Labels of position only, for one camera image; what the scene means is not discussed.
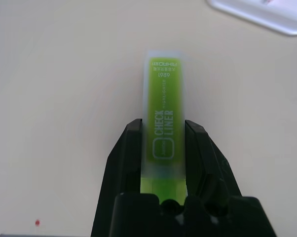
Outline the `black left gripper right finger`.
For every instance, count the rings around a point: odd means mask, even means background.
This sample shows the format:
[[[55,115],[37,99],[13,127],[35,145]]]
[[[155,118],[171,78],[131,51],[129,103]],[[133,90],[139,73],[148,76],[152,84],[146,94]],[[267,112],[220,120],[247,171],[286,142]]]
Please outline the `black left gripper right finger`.
[[[229,162],[203,126],[185,121],[185,145],[189,196],[228,199],[242,195]]]

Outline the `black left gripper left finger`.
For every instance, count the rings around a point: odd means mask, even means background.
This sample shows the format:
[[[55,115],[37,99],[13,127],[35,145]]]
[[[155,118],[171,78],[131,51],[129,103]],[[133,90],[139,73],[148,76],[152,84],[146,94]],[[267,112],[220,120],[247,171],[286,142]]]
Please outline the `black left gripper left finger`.
[[[115,198],[139,193],[141,182],[142,120],[128,123],[107,158],[96,209],[96,236],[108,237]]]

